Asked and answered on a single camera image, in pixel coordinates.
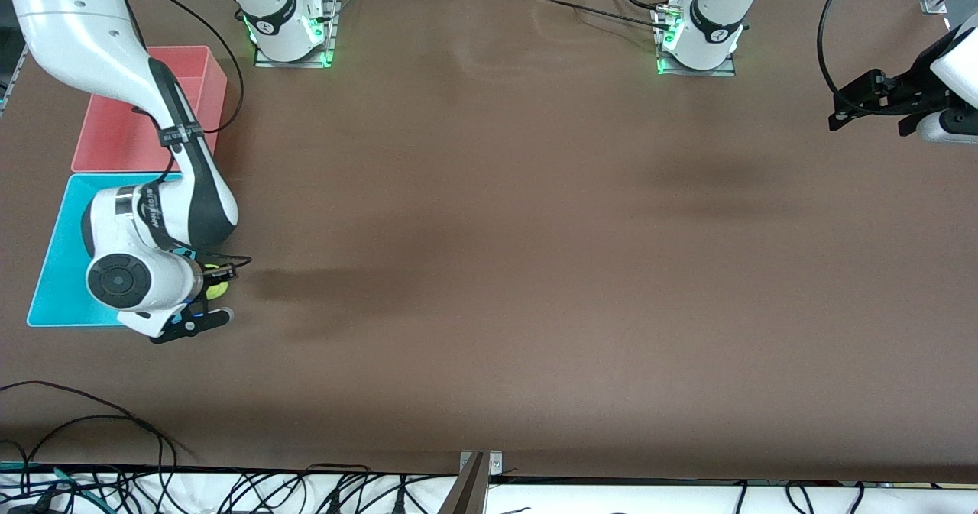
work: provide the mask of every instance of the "brown tablecloth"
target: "brown tablecloth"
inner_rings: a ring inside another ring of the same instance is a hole
[[[132,0],[150,44],[209,44]],[[232,0],[183,0],[247,63]],[[578,0],[642,17],[620,0]],[[28,62],[0,118],[4,382],[114,400],[182,462],[516,474],[978,475],[973,149],[827,131],[822,0],[758,0],[736,79],[657,76],[640,26],[547,0],[357,0],[329,70],[245,69],[217,163],[254,256],[237,318],[154,346],[24,325],[88,95]],[[838,0],[838,82],[944,24]],[[0,396],[30,441],[81,399]],[[115,423],[39,461],[156,462]]]

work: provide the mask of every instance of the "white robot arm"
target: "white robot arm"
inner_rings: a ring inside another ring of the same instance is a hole
[[[238,224],[238,206],[173,73],[137,39],[126,1],[13,2],[38,64],[66,85],[140,108],[181,170],[180,179],[96,194],[83,218],[92,257],[88,291],[117,309],[120,322],[154,342],[230,322],[230,309],[207,309],[206,290],[234,278],[235,265],[207,268],[171,251],[220,245]],[[294,59],[314,48],[314,38],[300,23],[305,8],[296,9],[296,0],[240,3],[249,17],[280,20],[255,38],[266,55]],[[175,315],[181,315],[178,322]]]
[[[720,66],[737,48],[743,19],[754,0],[677,0],[677,30],[662,48],[689,69]]]
[[[900,135],[978,144],[978,13],[925,49],[905,73],[867,71],[834,96],[829,130],[866,115],[905,116]]]

